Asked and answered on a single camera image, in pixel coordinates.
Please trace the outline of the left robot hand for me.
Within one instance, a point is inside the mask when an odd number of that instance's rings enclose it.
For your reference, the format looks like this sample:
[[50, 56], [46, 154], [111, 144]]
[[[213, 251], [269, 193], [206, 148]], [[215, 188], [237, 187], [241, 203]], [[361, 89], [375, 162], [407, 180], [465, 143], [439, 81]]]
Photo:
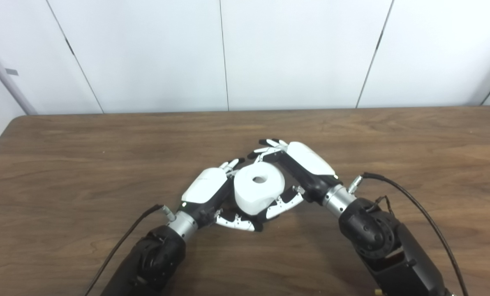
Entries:
[[170, 223], [170, 227], [184, 237], [213, 224], [262, 232], [263, 224], [254, 221], [242, 210], [237, 207], [224, 208], [234, 199], [234, 177], [239, 171], [237, 166], [244, 162], [244, 158], [233, 159], [203, 170], [183, 193], [177, 219]]

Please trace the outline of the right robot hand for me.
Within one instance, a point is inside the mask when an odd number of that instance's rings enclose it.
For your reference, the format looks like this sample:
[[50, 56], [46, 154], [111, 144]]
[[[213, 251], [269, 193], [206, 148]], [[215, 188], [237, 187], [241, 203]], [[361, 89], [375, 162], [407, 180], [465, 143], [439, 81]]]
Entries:
[[341, 216], [352, 199], [332, 167], [314, 150], [301, 142], [279, 139], [262, 139], [259, 144], [263, 148], [253, 150], [247, 158], [255, 163], [276, 163], [297, 182], [260, 212], [260, 221], [276, 218], [302, 201], [316, 202], [336, 218]]

